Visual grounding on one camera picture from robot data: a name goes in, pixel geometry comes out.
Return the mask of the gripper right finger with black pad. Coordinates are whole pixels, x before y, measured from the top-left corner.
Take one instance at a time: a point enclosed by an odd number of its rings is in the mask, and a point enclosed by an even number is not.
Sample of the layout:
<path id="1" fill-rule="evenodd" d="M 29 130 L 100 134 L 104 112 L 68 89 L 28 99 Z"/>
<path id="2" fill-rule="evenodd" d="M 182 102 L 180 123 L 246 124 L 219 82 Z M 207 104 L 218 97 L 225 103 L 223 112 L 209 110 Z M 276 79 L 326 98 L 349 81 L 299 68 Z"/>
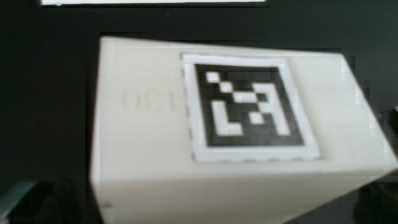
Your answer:
<path id="1" fill-rule="evenodd" d="M 356 224 L 398 224 L 398 176 L 372 182 L 358 194 Z"/>

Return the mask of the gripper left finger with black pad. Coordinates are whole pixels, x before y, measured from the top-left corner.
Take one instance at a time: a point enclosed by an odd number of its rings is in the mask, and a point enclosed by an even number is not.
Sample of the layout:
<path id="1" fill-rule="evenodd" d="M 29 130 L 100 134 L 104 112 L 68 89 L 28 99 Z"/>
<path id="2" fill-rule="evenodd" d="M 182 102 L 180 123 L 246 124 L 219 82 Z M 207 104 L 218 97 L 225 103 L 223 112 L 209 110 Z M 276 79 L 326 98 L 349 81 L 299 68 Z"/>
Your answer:
<path id="1" fill-rule="evenodd" d="M 19 182 L 0 195 L 0 224 L 81 224 L 83 207 L 76 184 L 58 181 Z"/>

